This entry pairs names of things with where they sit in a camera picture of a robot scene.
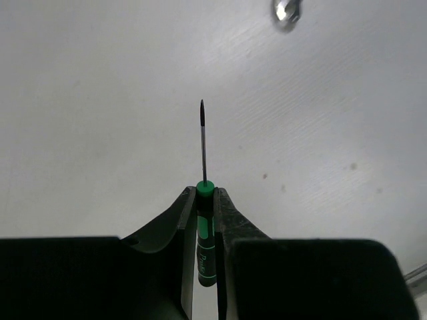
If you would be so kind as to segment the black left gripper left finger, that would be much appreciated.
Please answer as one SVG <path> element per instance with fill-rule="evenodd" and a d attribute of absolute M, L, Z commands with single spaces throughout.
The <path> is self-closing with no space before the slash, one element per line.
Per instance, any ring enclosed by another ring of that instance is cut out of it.
<path fill-rule="evenodd" d="M 191 319 L 196 242 L 196 191 L 121 240 L 120 315 L 125 319 Z"/>

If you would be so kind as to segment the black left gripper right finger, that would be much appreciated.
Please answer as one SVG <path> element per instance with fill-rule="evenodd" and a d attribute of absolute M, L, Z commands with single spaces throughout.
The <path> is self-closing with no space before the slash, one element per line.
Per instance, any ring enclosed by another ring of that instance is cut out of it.
<path fill-rule="evenodd" d="M 228 192 L 213 194 L 220 319 L 273 319 L 277 315 L 277 241 L 238 211 Z"/>

